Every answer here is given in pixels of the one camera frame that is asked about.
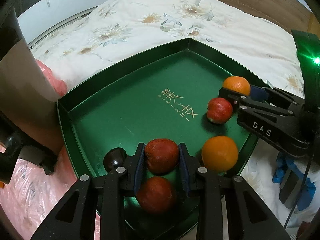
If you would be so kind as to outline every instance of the black cable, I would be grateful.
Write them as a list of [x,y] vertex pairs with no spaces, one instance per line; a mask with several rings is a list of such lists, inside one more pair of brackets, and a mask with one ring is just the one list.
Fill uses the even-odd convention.
[[289,216],[288,216],[288,218],[287,218],[287,220],[286,220],[286,222],[285,222],[285,224],[284,224],[284,229],[287,228],[288,222],[289,222],[289,220],[290,220],[290,218],[291,218],[291,216],[292,216],[292,213],[293,213],[294,209],[296,208],[296,205],[298,204],[298,201],[299,201],[299,199],[300,199],[300,197],[301,197],[303,188],[305,187],[305,183],[306,183],[306,180],[307,180],[307,177],[308,177],[308,173],[309,173],[309,169],[310,169],[310,166],[311,166],[311,162],[312,162],[313,157],[314,157],[314,155],[315,155],[316,148],[317,148],[317,147],[313,146],[311,157],[310,157],[310,159],[309,159],[309,161],[308,161],[308,164],[307,164],[307,167],[306,167],[306,171],[304,172],[304,175],[303,175],[302,184],[301,184],[301,186],[300,186],[300,189],[299,189],[299,192],[298,192],[296,201],[294,202],[294,205],[293,205],[293,207],[291,208],[291,211],[290,211],[290,213],[289,213]]

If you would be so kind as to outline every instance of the wooden headboard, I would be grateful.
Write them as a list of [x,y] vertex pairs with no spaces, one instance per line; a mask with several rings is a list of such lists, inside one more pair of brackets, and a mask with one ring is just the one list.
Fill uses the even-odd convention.
[[320,37],[320,24],[297,0],[219,0],[253,16],[267,19],[287,32],[311,32]]

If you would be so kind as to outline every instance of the red fruit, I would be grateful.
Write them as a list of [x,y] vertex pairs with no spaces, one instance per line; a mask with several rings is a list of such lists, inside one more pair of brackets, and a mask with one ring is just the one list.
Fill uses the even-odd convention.
[[152,177],[140,187],[136,199],[143,210],[151,214],[161,214],[175,204],[177,195],[167,179]]
[[154,139],[144,148],[147,167],[153,174],[172,171],[179,160],[178,145],[169,139]]
[[208,103],[207,118],[210,122],[223,124],[232,116],[232,105],[224,98],[213,98]]

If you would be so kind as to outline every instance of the metal pin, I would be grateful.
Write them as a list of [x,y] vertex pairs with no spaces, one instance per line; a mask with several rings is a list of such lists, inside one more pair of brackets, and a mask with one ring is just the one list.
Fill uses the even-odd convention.
[[89,175],[87,175],[87,174],[83,174],[83,175],[80,176],[80,180],[81,181],[86,181],[88,179],[89,179]]
[[206,173],[208,170],[207,170],[206,167],[199,167],[199,168],[198,168],[198,171],[199,171],[200,173]]
[[118,173],[124,173],[125,172],[125,167],[118,167],[117,169],[116,169],[116,172],[118,172]]
[[233,179],[235,180],[235,182],[242,182],[243,181],[243,178],[241,176],[235,176]]

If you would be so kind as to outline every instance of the green tray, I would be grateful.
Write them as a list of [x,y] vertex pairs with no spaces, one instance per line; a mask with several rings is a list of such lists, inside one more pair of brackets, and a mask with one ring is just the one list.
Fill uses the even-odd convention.
[[[65,145],[79,177],[105,175],[102,160],[115,147],[128,155],[139,142],[169,138],[185,142],[193,156],[210,137],[227,135],[240,150],[238,174],[249,159],[257,137],[237,125],[234,114],[217,126],[206,118],[207,103],[218,96],[222,82],[231,75],[250,84],[267,86],[248,69],[217,50],[193,39],[165,44],[92,76],[58,100],[58,113]],[[146,171],[145,178],[152,174]],[[181,193],[179,172],[165,175]],[[174,240],[197,224],[198,199],[181,193],[170,212],[153,216],[135,198],[125,198],[129,239]]]

